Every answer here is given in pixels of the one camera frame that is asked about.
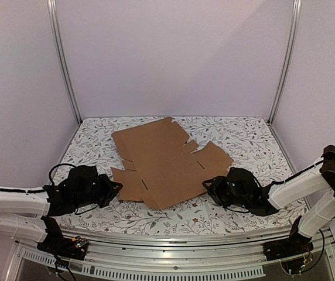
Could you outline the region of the brown cardboard box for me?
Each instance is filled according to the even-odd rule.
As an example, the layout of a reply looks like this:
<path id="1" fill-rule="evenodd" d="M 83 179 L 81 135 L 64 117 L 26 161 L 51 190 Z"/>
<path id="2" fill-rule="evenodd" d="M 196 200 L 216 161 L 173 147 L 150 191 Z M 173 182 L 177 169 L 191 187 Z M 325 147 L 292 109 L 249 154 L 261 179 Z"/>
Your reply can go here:
<path id="1" fill-rule="evenodd" d="M 162 210 L 206 192 L 202 182 L 225 176 L 233 160 L 213 142 L 200 149 L 171 117 L 112 133 L 124 169 L 112 169 L 124 201 Z"/>

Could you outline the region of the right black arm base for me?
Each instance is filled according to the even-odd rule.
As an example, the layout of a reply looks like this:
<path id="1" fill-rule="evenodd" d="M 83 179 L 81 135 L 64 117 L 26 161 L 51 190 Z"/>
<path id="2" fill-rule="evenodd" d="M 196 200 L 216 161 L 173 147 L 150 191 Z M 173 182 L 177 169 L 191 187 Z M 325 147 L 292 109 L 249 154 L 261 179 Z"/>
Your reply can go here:
<path id="1" fill-rule="evenodd" d="M 302 216 L 299 216 L 295 220 L 287 238 L 269 241 L 262 245 L 267 261 L 288 258 L 313 250 L 312 239 L 298 233 L 301 218 Z"/>

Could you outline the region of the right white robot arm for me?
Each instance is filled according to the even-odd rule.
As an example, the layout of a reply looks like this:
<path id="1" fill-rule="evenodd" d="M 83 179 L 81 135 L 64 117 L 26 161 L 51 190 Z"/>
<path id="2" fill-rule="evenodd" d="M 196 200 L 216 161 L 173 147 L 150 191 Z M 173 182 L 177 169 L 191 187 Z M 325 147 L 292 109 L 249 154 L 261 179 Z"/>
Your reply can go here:
<path id="1" fill-rule="evenodd" d="M 290 203 L 324 190 L 322 198 L 296 219 L 290 237 L 284 240 L 285 253 L 296 255 L 306 240 L 335 218 L 335 146 L 326 146 L 322 156 L 309 167 L 266 186 L 250 171 L 236 167 L 226 176 L 205 180 L 202 185 L 219 207 L 227 210 L 234 205 L 259 217 L 276 214 Z"/>

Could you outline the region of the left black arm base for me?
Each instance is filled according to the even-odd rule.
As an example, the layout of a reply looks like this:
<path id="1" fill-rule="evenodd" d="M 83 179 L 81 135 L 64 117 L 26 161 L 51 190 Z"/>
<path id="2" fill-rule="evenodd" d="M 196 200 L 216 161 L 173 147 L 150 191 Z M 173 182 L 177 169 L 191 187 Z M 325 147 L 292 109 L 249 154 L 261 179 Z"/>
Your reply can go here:
<path id="1" fill-rule="evenodd" d="M 37 243 L 37 249 L 65 258 L 83 261 L 87 249 L 88 240 L 81 236 L 66 238 L 61 232 L 56 220 L 52 217 L 42 217 L 45 224 L 46 237 L 42 242 Z"/>

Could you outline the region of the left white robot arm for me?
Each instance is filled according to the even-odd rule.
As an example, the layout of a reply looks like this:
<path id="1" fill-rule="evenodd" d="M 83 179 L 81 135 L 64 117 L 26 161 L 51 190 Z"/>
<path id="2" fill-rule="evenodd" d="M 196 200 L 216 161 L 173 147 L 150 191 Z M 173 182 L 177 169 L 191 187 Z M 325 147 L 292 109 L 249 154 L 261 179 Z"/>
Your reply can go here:
<path id="1" fill-rule="evenodd" d="M 95 166 L 70 165 L 59 184 L 35 188 L 0 187 L 0 235 L 44 242 L 55 254 L 67 249 L 67 241 L 55 217 L 75 214 L 89 205 L 104 208 L 123 188 L 100 174 Z"/>

